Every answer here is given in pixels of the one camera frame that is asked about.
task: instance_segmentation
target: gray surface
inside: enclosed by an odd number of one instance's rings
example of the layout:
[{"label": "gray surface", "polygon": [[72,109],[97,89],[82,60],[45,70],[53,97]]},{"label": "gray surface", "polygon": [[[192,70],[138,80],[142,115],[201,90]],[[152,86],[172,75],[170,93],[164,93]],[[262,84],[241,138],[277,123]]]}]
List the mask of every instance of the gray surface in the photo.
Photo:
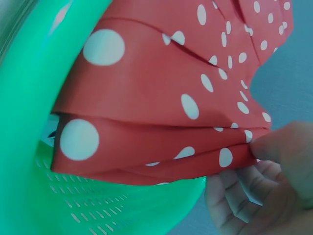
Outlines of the gray surface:
[{"label": "gray surface", "polygon": [[[313,1],[294,0],[295,30],[259,69],[252,95],[272,115],[273,129],[293,120],[313,121]],[[203,196],[168,235],[217,235]]]}]

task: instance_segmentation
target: hand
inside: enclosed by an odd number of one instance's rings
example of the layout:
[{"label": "hand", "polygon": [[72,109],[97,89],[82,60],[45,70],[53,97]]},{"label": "hand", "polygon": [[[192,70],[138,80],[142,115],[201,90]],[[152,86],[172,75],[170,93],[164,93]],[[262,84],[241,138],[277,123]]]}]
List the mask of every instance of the hand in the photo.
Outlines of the hand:
[{"label": "hand", "polygon": [[313,123],[292,123],[250,146],[262,161],[207,177],[205,199],[221,235],[312,235]]}]

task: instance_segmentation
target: polka dot cloth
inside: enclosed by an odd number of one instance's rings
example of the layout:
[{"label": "polka dot cloth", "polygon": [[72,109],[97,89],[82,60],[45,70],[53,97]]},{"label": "polka dot cloth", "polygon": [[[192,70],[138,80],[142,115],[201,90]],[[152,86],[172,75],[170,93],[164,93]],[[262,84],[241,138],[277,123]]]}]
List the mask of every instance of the polka dot cloth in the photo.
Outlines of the polka dot cloth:
[{"label": "polka dot cloth", "polygon": [[289,0],[114,0],[53,109],[51,169],[162,185],[254,164],[251,79],[292,29]]}]

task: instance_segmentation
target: white polka dot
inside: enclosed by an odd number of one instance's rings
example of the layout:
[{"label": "white polka dot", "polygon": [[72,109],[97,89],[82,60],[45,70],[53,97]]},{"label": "white polka dot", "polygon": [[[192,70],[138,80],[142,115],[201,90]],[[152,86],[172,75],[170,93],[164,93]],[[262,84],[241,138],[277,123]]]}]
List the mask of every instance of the white polka dot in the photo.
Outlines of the white polka dot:
[{"label": "white polka dot", "polygon": [[227,21],[226,22],[226,33],[230,34],[230,32],[231,32],[231,23],[230,23],[230,21]]},{"label": "white polka dot", "polygon": [[290,9],[290,7],[291,7],[290,2],[287,1],[287,2],[284,3],[284,9],[285,9],[285,10],[288,11],[288,10]]},{"label": "white polka dot", "polygon": [[245,134],[246,134],[246,142],[250,143],[252,138],[253,138],[253,134],[251,131],[245,130]]},{"label": "white polka dot", "polygon": [[234,129],[237,129],[239,126],[238,126],[238,124],[237,123],[233,123],[233,124],[231,124],[231,126],[230,126],[230,128],[234,128]]},{"label": "white polka dot", "polygon": [[71,160],[82,161],[92,157],[98,146],[98,131],[86,120],[74,119],[70,121],[61,133],[61,151]]},{"label": "white polka dot", "polygon": [[186,115],[192,119],[196,120],[199,117],[199,108],[196,102],[187,94],[181,96],[181,104],[186,113]]},{"label": "white polka dot", "polygon": [[246,95],[245,95],[242,91],[240,91],[240,94],[241,94],[242,98],[243,98],[246,102],[248,102],[248,98],[246,97]]},{"label": "white polka dot", "polygon": [[243,63],[244,61],[246,61],[247,55],[245,52],[241,52],[238,58],[239,63]]},{"label": "white polka dot", "polygon": [[163,42],[168,46],[171,43],[171,37],[162,33]]},{"label": "white polka dot", "polygon": [[268,42],[266,40],[263,40],[261,42],[261,50],[266,50],[268,48]]},{"label": "white polka dot", "polygon": [[273,13],[269,13],[269,15],[268,15],[268,22],[269,23],[273,23],[273,21],[274,21],[274,15],[273,15]]},{"label": "white polka dot", "polygon": [[266,122],[271,122],[271,118],[270,118],[270,115],[268,115],[267,113],[262,113],[263,117],[264,117],[264,120]]},{"label": "white polka dot", "polygon": [[259,4],[258,1],[255,1],[255,2],[254,2],[253,7],[254,7],[254,11],[255,11],[256,13],[260,13],[261,7],[260,7],[260,4]]},{"label": "white polka dot", "polygon": [[213,92],[213,91],[214,91],[210,79],[209,79],[208,76],[206,76],[205,74],[201,74],[201,82],[202,82],[203,86],[204,86],[209,92]]},{"label": "white polka dot", "polygon": [[146,166],[155,166],[155,165],[158,165],[160,162],[156,162],[156,163],[149,163],[149,164],[146,164]]},{"label": "white polka dot", "polygon": [[209,60],[209,63],[211,63],[212,65],[217,65],[217,56],[216,55],[213,55],[211,57],[211,59]]},{"label": "white polka dot", "polygon": [[193,147],[185,147],[183,148],[180,153],[174,159],[186,158],[195,155],[195,149]]},{"label": "white polka dot", "polygon": [[253,35],[253,29],[252,28],[249,28],[249,34],[250,34],[250,36]]},{"label": "white polka dot", "polygon": [[243,80],[240,81],[241,85],[243,88],[245,88],[246,90],[248,90],[248,87],[246,86],[245,82]]},{"label": "white polka dot", "polygon": [[280,35],[284,34],[284,26],[283,25],[279,26],[278,32]]},{"label": "white polka dot", "polygon": [[83,48],[84,58],[98,66],[113,65],[122,59],[124,53],[123,38],[111,29],[101,29],[91,34]]},{"label": "white polka dot", "polygon": [[248,107],[244,103],[237,102],[237,106],[238,106],[239,110],[241,112],[243,112],[244,114],[248,114],[249,113],[249,109],[248,109]]},{"label": "white polka dot", "polygon": [[177,42],[180,45],[184,45],[185,44],[185,35],[183,32],[181,31],[176,31],[173,36],[172,39]]},{"label": "white polka dot", "polygon": [[286,29],[288,27],[288,24],[286,21],[283,21],[283,27],[284,27],[284,29]]},{"label": "white polka dot", "polygon": [[199,23],[201,25],[205,25],[205,23],[206,23],[206,11],[205,11],[205,7],[202,4],[200,4],[198,6],[197,16],[198,16]]},{"label": "white polka dot", "polygon": [[220,68],[219,68],[219,74],[220,74],[220,76],[221,76],[221,78],[223,80],[227,80],[228,79],[226,72],[224,70],[220,69]]},{"label": "white polka dot", "polygon": [[233,58],[231,57],[231,55],[228,56],[228,68],[233,68]]},{"label": "white polka dot", "polygon": [[222,132],[224,130],[224,128],[222,128],[222,127],[214,127],[214,130],[216,130],[218,132]]},{"label": "white polka dot", "polygon": [[220,167],[228,167],[233,161],[233,155],[228,148],[220,151]]},{"label": "white polka dot", "polygon": [[226,37],[226,33],[223,32],[222,35],[221,35],[221,37],[222,37],[222,45],[223,45],[223,47],[226,47],[226,46],[227,46],[227,37]]},{"label": "white polka dot", "polygon": [[249,33],[249,27],[245,24],[245,31]]},{"label": "white polka dot", "polygon": [[215,3],[214,1],[213,1],[213,6],[214,6],[215,9],[218,8],[217,5],[216,5],[216,3]]}]

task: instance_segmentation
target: green laundry basket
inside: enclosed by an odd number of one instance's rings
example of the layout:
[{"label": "green laundry basket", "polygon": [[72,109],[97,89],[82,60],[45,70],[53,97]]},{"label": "green laundry basket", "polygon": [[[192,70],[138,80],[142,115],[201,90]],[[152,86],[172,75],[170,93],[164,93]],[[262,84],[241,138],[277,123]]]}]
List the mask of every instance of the green laundry basket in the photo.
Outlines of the green laundry basket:
[{"label": "green laundry basket", "polygon": [[49,170],[52,148],[38,144],[40,133],[110,2],[39,0],[5,50],[0,65],[0,234],[164,235],[203,191],[204,178],[140,187]]}]

